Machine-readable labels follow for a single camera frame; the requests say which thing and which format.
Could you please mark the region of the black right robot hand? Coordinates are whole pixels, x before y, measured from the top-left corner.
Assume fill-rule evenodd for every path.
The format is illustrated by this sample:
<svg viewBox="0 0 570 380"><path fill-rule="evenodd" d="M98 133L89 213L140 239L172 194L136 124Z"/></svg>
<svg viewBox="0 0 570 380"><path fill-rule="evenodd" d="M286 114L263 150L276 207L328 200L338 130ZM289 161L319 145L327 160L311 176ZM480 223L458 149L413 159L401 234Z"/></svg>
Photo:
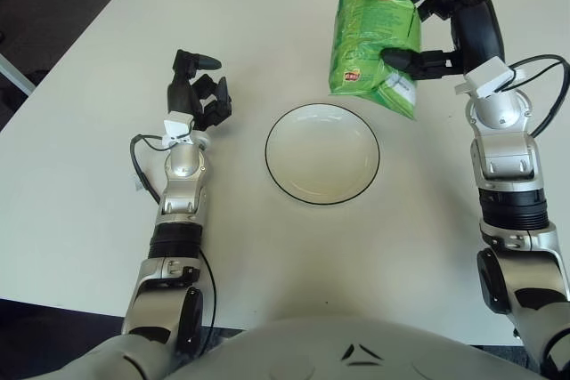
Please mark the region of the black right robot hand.
<svg viewBox="0 0 570 380"><path fill-rule="evenodd" d="M492 0L411 1L418 6L421 21L435 15L450 22L454 49L446 53L385 48L380 56L388 66L418 81L464 75L493 57L505 58Z"/></svg>

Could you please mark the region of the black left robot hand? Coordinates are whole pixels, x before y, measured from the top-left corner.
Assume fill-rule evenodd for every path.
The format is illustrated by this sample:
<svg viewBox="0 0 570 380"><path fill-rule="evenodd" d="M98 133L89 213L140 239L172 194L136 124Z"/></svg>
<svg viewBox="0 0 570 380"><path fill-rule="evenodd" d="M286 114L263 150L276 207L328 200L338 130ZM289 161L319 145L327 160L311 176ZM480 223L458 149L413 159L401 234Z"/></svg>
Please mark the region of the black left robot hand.
<svg viewBox="0 0 570 380"><path fill-rule="evenodd" d="M225 77L216 83L208 74L191 82L199 70L218 70L222 63L207 55L179 49L173 63L173 79L167 88L168 112L189 114L192 128L206 131L232 115L232 98Z"/></svg>

